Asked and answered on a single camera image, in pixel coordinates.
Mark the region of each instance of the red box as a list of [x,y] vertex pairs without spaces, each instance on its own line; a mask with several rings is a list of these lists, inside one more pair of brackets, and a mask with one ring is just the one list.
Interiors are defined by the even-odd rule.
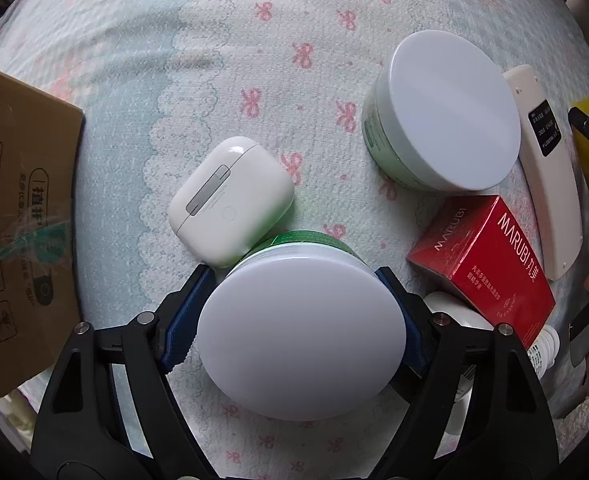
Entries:
[[499,195],[449,198],[408,255],[490,323],[508,323],[530,348],[555,298],[519,224]]

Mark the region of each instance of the brown cardboard box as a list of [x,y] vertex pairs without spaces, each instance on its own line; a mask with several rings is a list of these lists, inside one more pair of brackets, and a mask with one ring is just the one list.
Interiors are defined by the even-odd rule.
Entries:
[[0,72],[0,396],[52,365],[79,321],[70,210],[82,121]]

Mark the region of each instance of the cardboard box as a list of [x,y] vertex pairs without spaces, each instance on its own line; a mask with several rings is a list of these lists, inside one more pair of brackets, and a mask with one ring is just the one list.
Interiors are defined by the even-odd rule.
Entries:
[[51,366],[79,321],[70,210],[82,121],[0,72],[0,396]]
[[498,195],[449,198],[408,256],[525,348],[555,306],[526,235]]

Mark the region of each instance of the blue gripper pad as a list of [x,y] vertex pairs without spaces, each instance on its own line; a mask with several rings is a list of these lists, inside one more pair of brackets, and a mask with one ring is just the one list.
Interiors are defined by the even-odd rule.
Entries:
[[186,360],[196,336],[196,326],[206,300],[216,286],[214,271],[207,268],[198,279],[166,330],[165,352],[159,360],[164,373]]
[[417,327],[417,324],[414,322],[414,319],[412,319],[412,316],[404,307],[401,298],[397,295],[393,286],[385,277],[381,269],[377,269],[375,271],[375,274],[377,275],[377,278],[379,278],[379,280],[383,283],[383,285],[385,285],[386,288],[391,292],[393,297],[395,297],[395,300],[397,300],[399,308],[401,309],[401,313],[403,314],[403,320],[406,323],[406,349],[403,353],[401,364],[412,368],[420,376],[424,376],[424,374],[427,373],[430,363],[423,354],[423,346],[421,344],[421,331],[419,330],[419,327]]

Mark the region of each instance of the black label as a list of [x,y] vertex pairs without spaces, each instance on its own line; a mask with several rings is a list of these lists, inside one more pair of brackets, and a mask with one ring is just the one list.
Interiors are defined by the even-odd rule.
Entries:
[[528,114],[543,156],[548,156],[561,140],[561,131],[548,101],[544,101]]

